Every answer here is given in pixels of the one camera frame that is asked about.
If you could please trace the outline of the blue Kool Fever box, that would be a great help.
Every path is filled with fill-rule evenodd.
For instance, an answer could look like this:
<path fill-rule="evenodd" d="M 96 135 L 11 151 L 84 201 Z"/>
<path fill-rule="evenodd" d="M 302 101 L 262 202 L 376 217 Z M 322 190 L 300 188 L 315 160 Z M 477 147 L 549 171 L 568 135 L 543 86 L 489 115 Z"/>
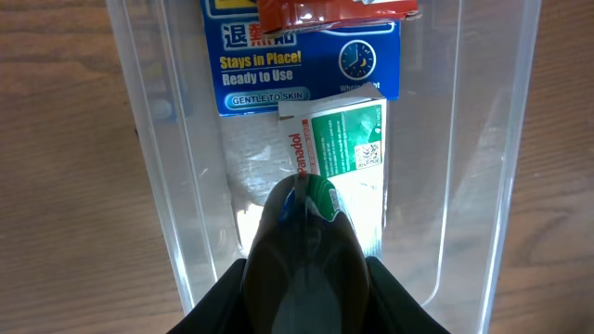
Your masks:
<path fill-rule="evenodd" d="M 201 2 L 222 117 L 271 112 L 280 101 L 310 100 L 374 84 L 399 96 L 398 23 L 265 37 L 253 1 Z"/>

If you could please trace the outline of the dark bottle white cap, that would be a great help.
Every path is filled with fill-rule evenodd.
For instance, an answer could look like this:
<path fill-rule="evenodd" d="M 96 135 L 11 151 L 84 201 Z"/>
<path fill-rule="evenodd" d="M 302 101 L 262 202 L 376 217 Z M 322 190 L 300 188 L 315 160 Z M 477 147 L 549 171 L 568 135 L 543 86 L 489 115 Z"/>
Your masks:
<path fill-rule="evenodd" d="M 270 192 L 241 281 L 256 333 L 358 333 L 368 269 L 340 193 L 297 173 Z"/>

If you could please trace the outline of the green white medicine box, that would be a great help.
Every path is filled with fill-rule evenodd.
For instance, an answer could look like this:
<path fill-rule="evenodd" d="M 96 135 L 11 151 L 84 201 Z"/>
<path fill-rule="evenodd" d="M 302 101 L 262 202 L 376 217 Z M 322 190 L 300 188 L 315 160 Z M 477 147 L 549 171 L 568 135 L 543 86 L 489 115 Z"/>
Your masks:
<path fill-rule="evenodd" d="M 324 213 L 345 208 L 367 256 L 381 255 L 387 98 L 371 83 L 308 101 L 282 101 L 279 125 L 297 173 L 330 182 Z"/>

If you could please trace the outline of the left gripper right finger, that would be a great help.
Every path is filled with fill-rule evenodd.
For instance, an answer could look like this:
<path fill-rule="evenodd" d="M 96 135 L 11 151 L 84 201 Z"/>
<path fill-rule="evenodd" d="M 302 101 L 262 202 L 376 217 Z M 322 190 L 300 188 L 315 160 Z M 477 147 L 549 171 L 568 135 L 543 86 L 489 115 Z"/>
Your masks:
<path fill-rule="evenodd" d="M 370 294 L 364 320 L 368 334 L 449 334 L 376 257 L 366 259 Z"/>

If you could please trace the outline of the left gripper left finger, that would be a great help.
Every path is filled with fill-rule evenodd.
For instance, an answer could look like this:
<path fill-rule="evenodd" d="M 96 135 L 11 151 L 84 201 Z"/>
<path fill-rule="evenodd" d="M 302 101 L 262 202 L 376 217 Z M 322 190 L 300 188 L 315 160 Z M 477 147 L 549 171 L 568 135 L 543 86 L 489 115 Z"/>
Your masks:
<path fill-rule="evenodd" d="M 241 294 L 247 260 L 231 264 L 200 302 L 167 334 L 247 334 L 249 317 Z"/>

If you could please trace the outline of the red small box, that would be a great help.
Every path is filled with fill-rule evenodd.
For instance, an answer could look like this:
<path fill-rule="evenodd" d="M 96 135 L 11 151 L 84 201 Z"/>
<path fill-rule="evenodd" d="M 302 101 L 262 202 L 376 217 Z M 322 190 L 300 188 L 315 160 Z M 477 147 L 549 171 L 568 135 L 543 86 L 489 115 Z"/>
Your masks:
<path fill-rule="evenodd" d="M 417 0 L 258 0 L 264 34 L 369 26 L 415 18 Z"/>

